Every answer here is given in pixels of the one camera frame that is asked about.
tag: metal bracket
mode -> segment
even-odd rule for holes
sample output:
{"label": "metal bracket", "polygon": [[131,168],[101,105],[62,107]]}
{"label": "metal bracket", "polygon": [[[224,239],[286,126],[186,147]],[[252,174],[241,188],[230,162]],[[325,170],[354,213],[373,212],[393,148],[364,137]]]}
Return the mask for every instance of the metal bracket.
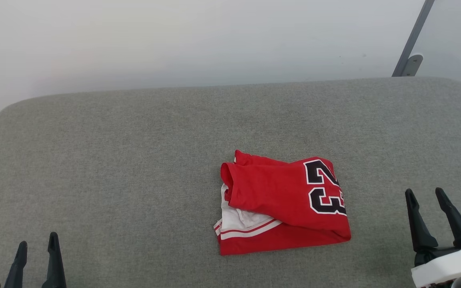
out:
{"label": "metal bracket", "polygon": [[431,7],[435,0],[425,0],[423,3],[423,7],[421,7],[421,11],[417,20],[415,21],[414,27],[412,28],[412,32],[410,36],[408,36],[407,43],[403,48],[403,52],[401,52],[401,56],[396,64],[396,68],[392,73],[392,77],[399,77],[399,76],[406,76],[403,74],[403,70],[405,69],[408,61],[408,56],[412,53],[412,49],[414,48],[415,42],[417,41],[417,37],[419,37],[419,33],[421,29],[423,29],[423,24],[428,18],[428,14],[430,13]]}
{"label": "metal bracket", "polygon": [[416,54],[408,58],[407,65],[403,69],[401,76],[415,76],[422,62],[423,62],[423,55],[421,54]]}

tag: folded jersey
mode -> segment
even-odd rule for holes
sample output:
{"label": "folded jersey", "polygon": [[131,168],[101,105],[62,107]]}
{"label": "folded jersey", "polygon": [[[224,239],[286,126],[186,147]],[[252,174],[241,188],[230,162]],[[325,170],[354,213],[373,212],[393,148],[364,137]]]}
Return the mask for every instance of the folded jersey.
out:
{"label": "folded jersey", "polygon": [[348,241],[344,200],[330,161],[291,164],[236,150],[221,167],[221,255]]}

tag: wall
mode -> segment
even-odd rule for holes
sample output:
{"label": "wall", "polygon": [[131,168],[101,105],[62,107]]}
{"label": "wall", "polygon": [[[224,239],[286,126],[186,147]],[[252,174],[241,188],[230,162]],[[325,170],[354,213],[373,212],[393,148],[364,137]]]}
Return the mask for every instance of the wall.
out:
{"label": "wall", "polygon": [[436,0],[412,55],[422,54],[416,76],[438,76],[461,81],[461,0]]}
{"label": "wall", "polygon": [[0,110],[163,86],[390,76],[423,0],[0,0]]}

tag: gray fabric surface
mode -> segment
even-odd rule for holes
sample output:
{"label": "gray fabric surface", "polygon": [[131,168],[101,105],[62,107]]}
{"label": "gray fabric surface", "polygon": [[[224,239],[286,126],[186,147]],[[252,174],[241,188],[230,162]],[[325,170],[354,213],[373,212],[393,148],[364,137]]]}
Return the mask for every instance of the gray fabric surface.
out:
{"label": "gray fabric surface", "polygon": [[[330,159],[352,239],[221,257],[219,167],[234,149]],[[399,77],[57,95],[0,113],[0,281],[27,240],[24,287],[59,234],[70,288],[410,287],[412,188],[442,245],[434,196],[461,211],[461,83]]]}

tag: black printed number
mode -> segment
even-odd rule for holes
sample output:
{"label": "black printed number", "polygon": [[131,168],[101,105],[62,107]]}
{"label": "black printed number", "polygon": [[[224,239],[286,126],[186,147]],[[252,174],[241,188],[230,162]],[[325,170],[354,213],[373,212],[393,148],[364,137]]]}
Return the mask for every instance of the black printed number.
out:
{"label": "black printed number", "polygon": [[313,188],[309,192],[309,200],[313,210],[319,214],[346,215],[343,192],[330,169],[321,160],[305,162],[304,165],[307,184],[325,184],[325,178],[327,178],[339,190],[339,196],[327,196],[324,187]]}

